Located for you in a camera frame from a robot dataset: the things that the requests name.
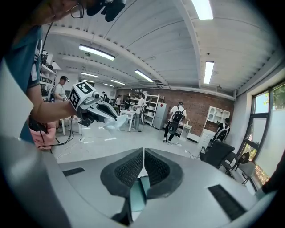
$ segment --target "white cloth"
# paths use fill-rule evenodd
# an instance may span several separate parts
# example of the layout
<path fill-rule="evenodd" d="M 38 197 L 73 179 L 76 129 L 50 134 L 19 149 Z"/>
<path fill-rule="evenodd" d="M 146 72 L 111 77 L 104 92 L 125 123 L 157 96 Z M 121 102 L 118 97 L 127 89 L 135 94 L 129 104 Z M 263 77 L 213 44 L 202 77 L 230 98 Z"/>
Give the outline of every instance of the white cloth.
<path fill-rule="evenodd" d="M 121 105 L 121 98 L 117 98 L 117 100 L 116 100 L 116 103 L 115 103 L 116 105 Z"/>
<path fill-rule="evenodd" d="M 183 106 L 181 106 L 181 105 L 179 105 L 179 110 L 182 112 L 182 110 L 184 110 L 183 111 L 183 116 L 185 116 L 185 118 L 186 118 L 186 110 L 183 108 Z M 177 111 L 179 111 L 178 110 L 178 106 L 173 106 L 172 107 L 172 109 L 170 110 L 171 112 L 172 112 L 172 115 L 171 115 L 171 117 L 170 117 L 170 121 L 172 120 L 172 117 L 173 117 L 173 115 L 174 115 L 174 113 L 175 112 L 177 112 Z"/>
<path fill-rule="evenodd" d="M 61 84 L 57 84 L 57 86 L 55 87 L 54 93 L 59 94 L 62 98 L 67 98 L 66 94 L 65 94 L 65 90 L 63 88 L 63 86 Z M 62 100 L 57 99 L 56 97 L 54 98 L 54 101 L 57 102 L 61 102 Z"/>
<path fill-rule="evenodd" d="M 143 105 L 143 98 L 139 99 L 138 101 L 137 110 L 135 111 L 137 114 L 141 113 L 142 105 Z"/>

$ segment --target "fluorescent light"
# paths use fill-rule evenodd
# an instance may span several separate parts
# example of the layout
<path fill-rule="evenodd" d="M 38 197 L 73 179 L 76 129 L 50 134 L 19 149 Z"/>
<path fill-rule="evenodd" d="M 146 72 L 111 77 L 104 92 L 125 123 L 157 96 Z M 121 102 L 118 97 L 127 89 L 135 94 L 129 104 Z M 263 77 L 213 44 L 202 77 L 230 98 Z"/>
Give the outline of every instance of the fluorescent light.
<path fill-rule="evenodd" d="M 97 76 L 97 75 L 93 75 L 93 74 L 89 74 L 89 73 L 83 73 L 83 72 L 81 72 L 80 74 L 87 75 L 87 76 L 91 76 L 91 77 L 99 77 L 99 76 Z"/>
<path fill-rule="evenodd" d="M 110 59 L 110 60 L 114 60 L 115 59 L 115 56 L 112 56 L 112 55 L 109 55 L 103 51 L 100 51 L 100 50 L 97 50 L 95 48 L 91 48 L 91 47 L 88 47 L 88 46 L 85 46 L 85 45 L 79 45 L 79 49 L 82 50 L 82 51 L 86 51 L 86 52 L 91 52 L 95 55 L 99 55 L 99 56 L 102 56 L 104 58 L 107 58 L 107 59 Z"/>
<path fill-rule="evenodd" d="M 212 9 L 209 0 L 192 0 L 199 20 L 213 20 Z"/>
<path fill-rule="evenodd" d="M 94 81 L 88 81 L 88 80 L 85 80 L 85 79 L 81 79 L 81 81 L 86 81 L 86 82 L 95 83 Z"/>
<path fill-rule="evenodd" d="M 139 70 L 135 71 L 138 75 L 142 76 L 143 78 L 147 79 L 149 82 L 153 82 L 153 80 L 151 80 L 147 75 L 144 75 L 142 72 L 140 72 Z"/>
<path fill-rule="evenodd" d="M 213 73 L 214 62 L 206 61 L 204 83 L 209 84 Z"/>
<path fill-rule="evenodd" d="M 103 83 L 103 85 L 114 87 L 113 85 L 109 85 L 109 84 L 105 84 L 105 83 Z"/>
<path fill-rule="evenodd" d="M 121 84 L 121 85 L 123 85 L 123 86 L 125 86 L 126 84 L 124 84 L 124 83 L 121 83 L 121 82 L 119 82 L 119 81 L 115 81 L 115 80 L 111 80 L 112 82 L 116 82 L 116 83 L 118 83 L 118 84 Z"/>

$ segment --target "white refrigerator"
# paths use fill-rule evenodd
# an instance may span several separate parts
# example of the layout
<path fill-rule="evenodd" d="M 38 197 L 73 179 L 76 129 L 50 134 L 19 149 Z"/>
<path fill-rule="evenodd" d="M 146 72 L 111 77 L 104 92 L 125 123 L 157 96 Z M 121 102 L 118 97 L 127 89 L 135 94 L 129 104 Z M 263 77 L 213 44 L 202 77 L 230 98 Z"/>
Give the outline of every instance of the white refrigerator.
<path fill-rule="evenodd" d="M 155 119 L 153 120 L 152 126 L 159 130 L 163 129 L 167 113 L 168 113 L 168 105 L 159 102 L 157 104 Z"/>

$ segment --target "floor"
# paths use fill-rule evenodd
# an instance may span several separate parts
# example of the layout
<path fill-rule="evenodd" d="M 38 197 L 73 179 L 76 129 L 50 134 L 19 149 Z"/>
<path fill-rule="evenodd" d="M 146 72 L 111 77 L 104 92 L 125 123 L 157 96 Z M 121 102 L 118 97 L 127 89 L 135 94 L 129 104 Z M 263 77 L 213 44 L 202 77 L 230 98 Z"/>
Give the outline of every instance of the floor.
<path fill-rule="evenodd" d="M 199 154 L 197 144 L 190 140 L 181 141 L 174 136 L 172 145 L 168 145 L 162 141 L 164 130 L 158 130 L 149 125 L 144 127 L 140 125 L 141 132 L 129 132 L 129 126 L 123 125 L 121 130 L 109 132 L 103 128 L 104 123 L 94 122 L 89 127 L 82 126 L 82 136 L 74 133 L 74 138 L 63 146 L 52 148 L 53 155 L 58 163 L 75 162 L 81 160 L 96 159 L 104 156 L 113 155 L 134 148 L 149 147 L 158 150 L 168 151 L 177 155 L 196 158 Z M 66 127 L 66 135 L 57 132 L 57 139 L 63 143 L 68 137 L 70 131 L 69 126 Z M 78 132 L 78 124 L 72 125 L 72 130 Z M 139 176 L 147 175 L 143 169 Z M 246 184 L 249 192 L 255 194 L 255 191 L 248 181 Z"/>

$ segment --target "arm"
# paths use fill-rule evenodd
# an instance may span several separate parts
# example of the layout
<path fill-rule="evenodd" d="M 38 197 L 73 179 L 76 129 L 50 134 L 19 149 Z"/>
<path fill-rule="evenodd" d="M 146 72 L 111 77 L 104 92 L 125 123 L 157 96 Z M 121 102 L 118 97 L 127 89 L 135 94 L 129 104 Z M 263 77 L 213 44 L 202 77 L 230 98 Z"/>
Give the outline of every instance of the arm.
<path fill-rule="evenodd" d="M 60 103 L 44 102 L 39 85 L 27 89 L 26 95 L 34 105 L 31 116 L 38 122 L 49 123 L 76 115 L 76 111 L 69 101 Z"/>

